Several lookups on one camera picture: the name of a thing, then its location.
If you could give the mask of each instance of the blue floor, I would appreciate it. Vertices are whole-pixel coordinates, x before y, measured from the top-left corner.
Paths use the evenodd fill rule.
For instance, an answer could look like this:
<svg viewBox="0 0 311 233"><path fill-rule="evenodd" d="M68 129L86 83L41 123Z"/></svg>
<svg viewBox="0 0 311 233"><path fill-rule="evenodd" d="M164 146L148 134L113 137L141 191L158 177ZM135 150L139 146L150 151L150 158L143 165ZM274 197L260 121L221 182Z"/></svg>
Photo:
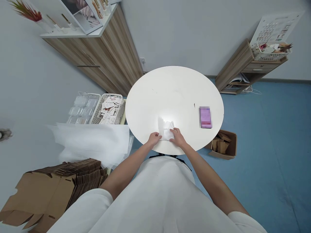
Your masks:
<svg viewBox="0 0 311 233"><path fill-rule="evenodd" d="M258 82L262 95L222 94L222 129L237 134L237 156L200 155L269 233L311 232L311 85ZM141 143L135 139L133 151ZM157 155L151 151L149 156ZM207 195L186 155L196 185Z"/></svg>

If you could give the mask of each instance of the white shirt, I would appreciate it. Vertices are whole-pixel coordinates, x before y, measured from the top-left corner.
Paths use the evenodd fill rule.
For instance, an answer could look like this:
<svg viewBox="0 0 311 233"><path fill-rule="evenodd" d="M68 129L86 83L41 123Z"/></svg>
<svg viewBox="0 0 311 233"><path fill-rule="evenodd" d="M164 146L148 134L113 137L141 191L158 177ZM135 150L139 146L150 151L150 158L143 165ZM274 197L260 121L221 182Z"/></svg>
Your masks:
<svg viewBox="0 0 311 233"><path fill-rule="evenodd" d="M83 194L48 233L266 233L250 216L225 215L194 183L190 169L168 156L146 160L113 201L93 189Z"/></svg>

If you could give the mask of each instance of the red plant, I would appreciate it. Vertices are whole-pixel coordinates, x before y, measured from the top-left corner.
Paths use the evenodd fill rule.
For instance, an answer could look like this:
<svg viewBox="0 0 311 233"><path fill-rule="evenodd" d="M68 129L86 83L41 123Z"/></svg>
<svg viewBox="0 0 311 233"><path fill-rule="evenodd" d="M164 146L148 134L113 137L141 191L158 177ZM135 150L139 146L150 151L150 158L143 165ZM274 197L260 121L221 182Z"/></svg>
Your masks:
<svg viewBox="0 0 311 233"><path fill-rule="evenodd" d="M20 15L32 21L38 22L42 19L42 15L40 12L37 12L33 8L31 8L27 3L23 3L21 0L20 2L14 2L13 0L8 0L11 6L14 7L14 10Z"/></svg>

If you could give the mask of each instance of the stack of cardboard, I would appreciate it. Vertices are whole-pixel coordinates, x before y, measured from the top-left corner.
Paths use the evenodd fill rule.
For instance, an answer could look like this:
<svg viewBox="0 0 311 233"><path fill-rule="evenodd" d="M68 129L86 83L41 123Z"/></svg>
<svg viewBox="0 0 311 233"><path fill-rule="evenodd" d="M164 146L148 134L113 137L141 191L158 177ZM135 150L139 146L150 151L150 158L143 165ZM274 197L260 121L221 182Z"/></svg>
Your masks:
<svg viewBox="0 0 311 233"><path fill-rule="evenodd" d="M0 221L30 232L45 233L86 191L98 188L107 178L101 162L87 159L25 173L0 212Z"/></svg>
<svg viewBox="0 0 311 233"><path fill-rule="evenodd" d="M218 157L221 159L230 160L236 156L236 134L220 130L216 137L205 146L205 148L211 149L209 155Z"/></svg>

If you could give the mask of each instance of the potted plant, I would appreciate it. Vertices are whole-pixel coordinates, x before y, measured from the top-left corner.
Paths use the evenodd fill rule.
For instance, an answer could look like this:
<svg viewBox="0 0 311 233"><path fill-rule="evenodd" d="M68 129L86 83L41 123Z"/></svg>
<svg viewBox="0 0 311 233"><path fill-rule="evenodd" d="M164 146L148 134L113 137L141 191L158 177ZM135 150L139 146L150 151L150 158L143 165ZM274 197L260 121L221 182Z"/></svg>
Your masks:
<svg viewBox="0 0 311 233"><path fill-rule="evenodd" d="M33 8L31 8L27 3L24 3L22 0L8 0L11 4L11 6L13 6L14 10L20 15L23 16L27 19L30 19L31 21L36 22L36 24L38 24L41 28L43 28L45 31L47 31L48 33L52 33L53 30L52 28L44 21L44 19L42 18L41 13L36 10L34 10Z"/></svg>

